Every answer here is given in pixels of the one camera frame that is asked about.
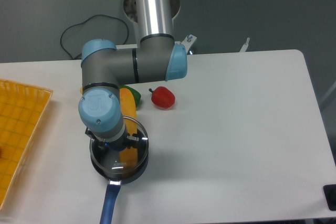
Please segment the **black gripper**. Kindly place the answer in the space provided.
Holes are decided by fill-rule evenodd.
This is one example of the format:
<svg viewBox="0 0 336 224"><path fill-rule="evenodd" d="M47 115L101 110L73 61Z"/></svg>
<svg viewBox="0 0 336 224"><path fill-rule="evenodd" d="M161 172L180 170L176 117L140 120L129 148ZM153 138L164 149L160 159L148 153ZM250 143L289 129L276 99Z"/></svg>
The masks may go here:
<svg viewBox="0 0 336 224"><path fill-rule="evenodd" d="M85 129L85 135L88 136L91 140L96 139L96 136L88 127ZM139 148L139 146L140 138L134 135L128 135L127 138L122 137L113 142L104 142L98 140L98 147L104 151L121 152L127 148Z"/></svg>

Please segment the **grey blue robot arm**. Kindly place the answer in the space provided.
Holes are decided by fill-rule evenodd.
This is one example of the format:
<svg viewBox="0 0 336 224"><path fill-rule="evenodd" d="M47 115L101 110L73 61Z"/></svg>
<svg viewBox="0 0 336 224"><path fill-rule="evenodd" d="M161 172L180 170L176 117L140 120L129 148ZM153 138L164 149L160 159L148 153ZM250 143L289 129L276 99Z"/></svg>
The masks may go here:
<svg viewBox="0 0 336 224"><path fill-rule="evenodd" d="M96 39L82 48L82 97L78 110L90 136L121 151L130 146L121 112L120 86L182 79L187 54L173 37L170 0L136 0L140 42L117 49Z"/></svg>

